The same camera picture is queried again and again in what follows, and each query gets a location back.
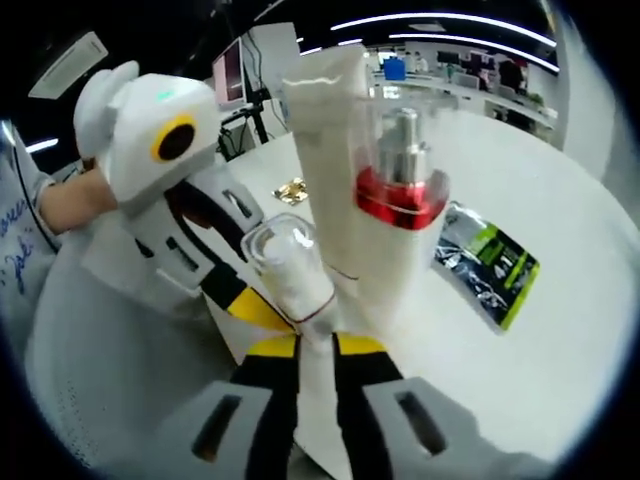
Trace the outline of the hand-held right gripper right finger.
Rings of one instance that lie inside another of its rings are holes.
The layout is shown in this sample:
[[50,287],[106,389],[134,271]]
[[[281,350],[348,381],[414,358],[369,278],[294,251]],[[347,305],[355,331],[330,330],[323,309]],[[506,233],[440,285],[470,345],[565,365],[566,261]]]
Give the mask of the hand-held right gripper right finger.
[[474,415],[405,377],[376,339],[334,334],[337,419],[356,479],[518,479],[522,453],[483,438]]

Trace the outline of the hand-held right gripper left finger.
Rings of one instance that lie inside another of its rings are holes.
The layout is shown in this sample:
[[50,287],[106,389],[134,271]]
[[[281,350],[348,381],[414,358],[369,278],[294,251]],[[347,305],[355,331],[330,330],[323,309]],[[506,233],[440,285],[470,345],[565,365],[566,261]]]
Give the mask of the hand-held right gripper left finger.
[[151,479],[284,479],[297,426],[300,337],[252,346],[163,422],[149,449]]

